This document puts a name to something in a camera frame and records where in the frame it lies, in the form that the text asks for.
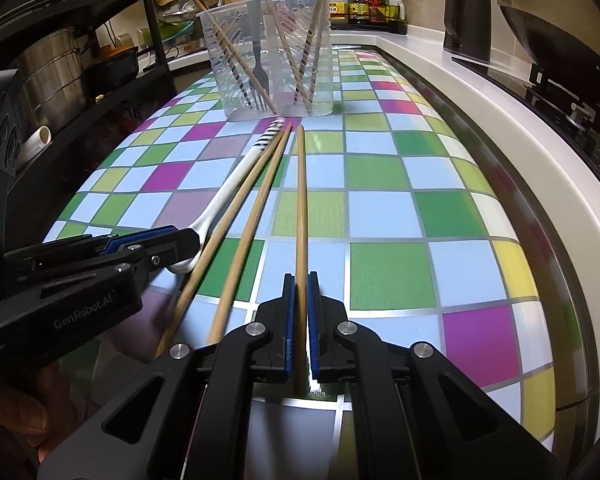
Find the white countertop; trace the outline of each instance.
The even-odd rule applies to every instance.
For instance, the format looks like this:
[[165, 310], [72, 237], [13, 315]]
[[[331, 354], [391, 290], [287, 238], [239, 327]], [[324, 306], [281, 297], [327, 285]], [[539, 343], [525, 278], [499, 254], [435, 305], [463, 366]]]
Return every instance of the white countertop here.
[[[372, 45], [440, 89], [493, 140], [542, 203], [571, 257], [591, 314], [600, 369], [600, 183], [539, 117], [480, 75], [452, 62], [442, 33], [409, 27], [406, 36], [332, 31], [333, 44]], [[493, 56], [512, 75], [528, 77], [519, 59]], [[171, 70], [208, 60], [200, 51], [169, 63]], [[597, 437], [600, 434], [600, 411]]]

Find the human hand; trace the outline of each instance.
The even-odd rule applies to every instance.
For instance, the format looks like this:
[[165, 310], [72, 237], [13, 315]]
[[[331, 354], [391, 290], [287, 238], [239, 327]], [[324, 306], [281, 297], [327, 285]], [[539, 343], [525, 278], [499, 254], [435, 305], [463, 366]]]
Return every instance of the human hand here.
[[38, 448], [42, 462], [77, 429], [78, 413], [59, 362], [33, 373], [31, 384], [37, 398], [0, 382], [0, 425], [27, 435], [29, 444]]

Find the black kettle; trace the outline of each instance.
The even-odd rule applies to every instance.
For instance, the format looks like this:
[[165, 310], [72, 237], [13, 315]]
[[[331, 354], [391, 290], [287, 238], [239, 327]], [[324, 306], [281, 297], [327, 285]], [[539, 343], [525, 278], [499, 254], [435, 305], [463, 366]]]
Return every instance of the black kettle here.
[[491, 0], [446, 0], [448, 52], [488, 63], [491, 58]]

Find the utensil holder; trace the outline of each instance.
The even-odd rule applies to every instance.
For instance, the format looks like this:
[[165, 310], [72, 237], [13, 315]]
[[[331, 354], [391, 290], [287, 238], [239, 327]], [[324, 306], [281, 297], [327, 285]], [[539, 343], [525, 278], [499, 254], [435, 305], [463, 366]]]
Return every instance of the utensil holder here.
[[[250, 0], [259, 5], [261, 65], [269, 78], [269, 94], [276, 113], [249, 84], [249, 77], [222, 45], [215, 25], [222, 29], [253, 71], [256, 64], [247, 2], [236, 2], [199, 14], [222, 108], [228, 121], [255, 120], [273, 115], [286, 117], [322, 116], [333, 110], [333, 70], [328, 0]], [[319, 8], [311, 48], [304, 56], [307, 32]], [[280, 38], [282, 31], [286, 42]], [[296, 73], [302, 73], [303, 98]]]

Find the blue gripper pad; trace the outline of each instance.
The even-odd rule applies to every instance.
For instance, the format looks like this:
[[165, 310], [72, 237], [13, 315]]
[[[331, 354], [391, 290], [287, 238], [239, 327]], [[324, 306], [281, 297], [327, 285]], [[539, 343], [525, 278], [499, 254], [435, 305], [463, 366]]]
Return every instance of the blue gripper pad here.
[[286, 311], [285, 333], [285, 372], [287, 380], [291, 379], [291, 366], [293, 365], [293, 320], [295, 318], [295, 277], [289, 276], [290, 288]]
[[117, 252], [122, 246], [129, 245], [134, 242], [141, 242], [142, 240], [146, 240], [147, 238], [153, 238], [154, 236], [163, 235], [166, 233], [173, 233], [174, 231], [177, 231], [176, 227], [172, 225], [167, 225], [155, 229], [138, 231], [137, 233], [131, 233], [129, 235], [116, 236], [109, 240], [109, 243], [107, 243], [107, 246], [100, 252], [100, 254], [113, 254]]
[[311, 272], [306, 280], [306, 313], [309, 324], [309, 357], [311, 364], [311, 375], [314, 379], [320, 376], [320, 362], [318, 361], [318, 324], [315, 314], [315, 288], [320, 293], [318, 284], [318, 273]]

